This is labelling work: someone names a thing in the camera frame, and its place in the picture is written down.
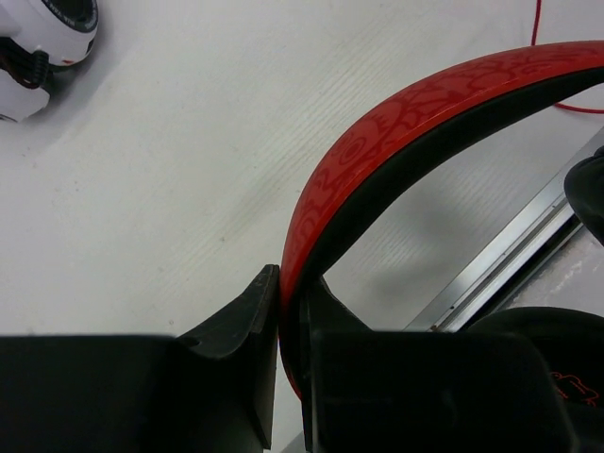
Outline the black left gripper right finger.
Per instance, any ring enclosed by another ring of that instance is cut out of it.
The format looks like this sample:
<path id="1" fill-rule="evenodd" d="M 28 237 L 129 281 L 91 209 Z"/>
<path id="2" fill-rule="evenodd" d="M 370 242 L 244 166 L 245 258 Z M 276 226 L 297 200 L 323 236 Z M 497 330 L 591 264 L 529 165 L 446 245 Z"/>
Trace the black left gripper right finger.
<path id="1" fill-rule="evenodd" d="M 310 452 L 572 452 L 542 356 L 510 334 L 376 331 L 329 291 L 300 303 Z"/>

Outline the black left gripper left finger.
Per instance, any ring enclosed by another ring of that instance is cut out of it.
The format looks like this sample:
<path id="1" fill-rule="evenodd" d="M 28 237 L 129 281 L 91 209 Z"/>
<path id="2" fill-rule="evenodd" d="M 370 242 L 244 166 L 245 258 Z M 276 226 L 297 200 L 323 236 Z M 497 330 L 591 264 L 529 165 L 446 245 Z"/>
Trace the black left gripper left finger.
<path id="1" fill-rule="evenodd" d="M 188 332 L 1 340 L 5 452 L 261 452 L 272 443 L 279 270 Z"/>

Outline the red black headphones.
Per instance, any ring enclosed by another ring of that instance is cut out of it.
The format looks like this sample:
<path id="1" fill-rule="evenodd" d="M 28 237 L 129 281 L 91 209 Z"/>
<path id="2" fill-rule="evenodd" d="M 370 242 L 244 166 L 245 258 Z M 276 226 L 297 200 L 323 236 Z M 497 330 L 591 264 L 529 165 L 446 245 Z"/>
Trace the red black headphones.
<path id="1" fill-rule="evenodd" d="M 279 345 L 296 393 L 302 381 L 299 304 L 307 288 L 439 165 L 602 80 L 600 41 L 498 52 L 412 83 L 329 148 L 298 198 L 281 260 Z"/>

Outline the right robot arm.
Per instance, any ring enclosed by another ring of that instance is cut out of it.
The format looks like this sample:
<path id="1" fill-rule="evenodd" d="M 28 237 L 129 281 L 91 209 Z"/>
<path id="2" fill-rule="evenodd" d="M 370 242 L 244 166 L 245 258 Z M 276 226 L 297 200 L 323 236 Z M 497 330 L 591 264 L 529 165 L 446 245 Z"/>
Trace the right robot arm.
<path id="1" fill-rule="evenodd" d="M 567 173 L 564 193 L 573 212 L 603 244 L 603 147 L 575 164 Z"/>

